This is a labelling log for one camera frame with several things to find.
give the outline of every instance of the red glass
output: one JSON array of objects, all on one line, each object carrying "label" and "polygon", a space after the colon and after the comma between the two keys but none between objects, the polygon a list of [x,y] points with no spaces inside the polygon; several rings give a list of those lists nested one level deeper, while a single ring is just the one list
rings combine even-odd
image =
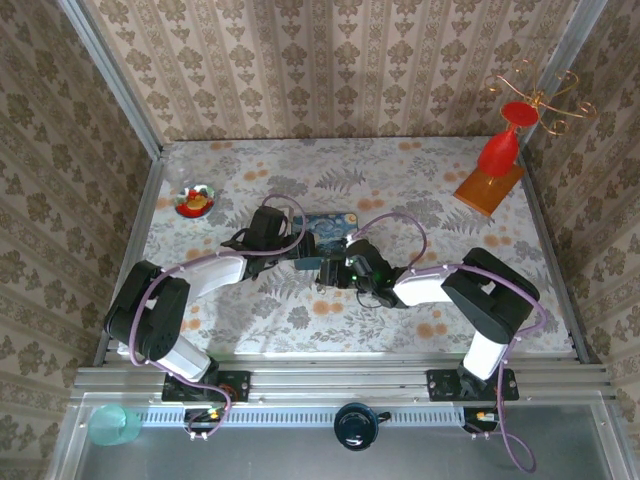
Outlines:
[{"label": "red glass", "polygon": [[507,103],[501,113],[509,122],[507,130],[491,137],[478,157],[478,168],[490,177],[509,173],[520,150],[516,129],[538,121],[536,109],[524,102]]}]

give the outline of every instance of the patterned wallpaper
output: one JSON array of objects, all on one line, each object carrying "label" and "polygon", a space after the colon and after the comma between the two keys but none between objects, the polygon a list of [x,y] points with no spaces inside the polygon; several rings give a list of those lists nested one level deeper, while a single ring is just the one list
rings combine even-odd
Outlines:
[{"label": "patterned wallpaper", "polygon": [[486,135],[578,0],[85,0],[159,138]]},{"label": "patterned wallpaper", "polygon": [[599,117],[532,138],[535,180],[588,341],[640,453],[640,2],[609,0],[573,69]]},{"label": "patterned wallpaper", "polygon": [[0,0],[0,478],[40,478],[149,160],[56,2]]}]

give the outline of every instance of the gold wire decoration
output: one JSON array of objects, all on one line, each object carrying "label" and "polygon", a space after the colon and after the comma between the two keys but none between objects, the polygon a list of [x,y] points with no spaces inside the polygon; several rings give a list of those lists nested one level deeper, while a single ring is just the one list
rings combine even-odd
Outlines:
[{"label": "gold wire decoration", "polygon": [[578,86],[578,83],[580,82],[580,78],[571,70],[558,70],[556,72],[556,78],[561,82],[564,82],[566,86],[559,92],[556,92],[551,97],[549,97],[544,91],[538,90],[537,88],[538,67],[535,63],[527,60],[526,58],[523,58],[523,59],[513,61],[511,66],[513,68],[513,71],[521,77],[523,77],[527,73],[531,74],[532,80],[533,80],[532,82],[533,90],[526,93],[522,92],[518,90],[511,82],[509,82],[509,80],[507,80],[503,75],[500,75],[500,74],[489,75],[487,78],[485,78],[484,79],[485,87],[488,88],[490,92],[502,93],[502,86],[500,85],[500,81],[502,81],[505,85],[507,85],[507,87],[509,87],[518,95],[520,95],[527,104],[531,105],[533,108],[536,109],[536,112],[538,112],[540,125],[542,125],[542,128],[544,128],[550,134],[558,135],[558,136],[564,135],[569,131],[569,124],[562,119],[556,118],[553,120],[553,122],[551,122],[550,125],[547,125],[545,122],[542,121],[542,115],[540,114],[540,111],[539,111],[540,108],[544,108],[561,115],[567,115],[575,118],[592,119],[592,118],[595,118],[596,115],[598,114],[596,107],[594,107],[591,103],[584,102],[584,101],[581,101],[578,103],[578,111],[576,112],[567,112],[565,110],[560,110],[550,105],[551,101],[554,98],[560,95],[564,95],[565,93],[569,92],[570,90],[573,90]]}]

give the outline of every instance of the floral tablecloth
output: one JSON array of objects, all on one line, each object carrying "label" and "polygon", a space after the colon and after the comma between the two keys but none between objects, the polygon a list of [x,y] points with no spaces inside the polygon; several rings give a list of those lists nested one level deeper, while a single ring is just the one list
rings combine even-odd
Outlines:
[{"label": "floral tablecloth", "polygon": [[[388,211],[414,215],[427,228],[429,248],[418,266],[460,262],[475,246],[501,258],[541,292],[551,320],[518,350],[568,352],[571,344],[558,299],[520,185],[492,218],[473,211],[453,192],[475,166],[486,137],[324,140],[246,140],[174,144],[166,160],[191,162],[217,200],[205,217],[180,217],[164,182],[145,257],[170,265],[212,252],[248,226],[269,193],[295,197],[308,213],[354,212],[362,226]],[[274,200],[271,205],[283,206]],[[416,229],[393,219],[367,238],[392,265],[420,250]],[[293,262],[256,281],[224,287],[187,308],[183,335],[210,353],[465,352],[474,333],[452,303],[407,310],[366,309],[352,291],[313,284],[316,272]],[[533,315],[527,323],[533,321]]]}]

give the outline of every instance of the vent grille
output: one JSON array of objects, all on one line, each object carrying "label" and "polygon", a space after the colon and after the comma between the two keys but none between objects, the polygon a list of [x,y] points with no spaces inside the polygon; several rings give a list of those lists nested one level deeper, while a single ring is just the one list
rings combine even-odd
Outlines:
[{"label": "vent grille", "polygon": [[[229,414],[227,427],[331,427],[338,408],[236,408]],[[461,407],[376,408],[391,412],[388,427],[453,427],[464,424]],[[134,409],[144,427],[182,426],[182,407]]]}]

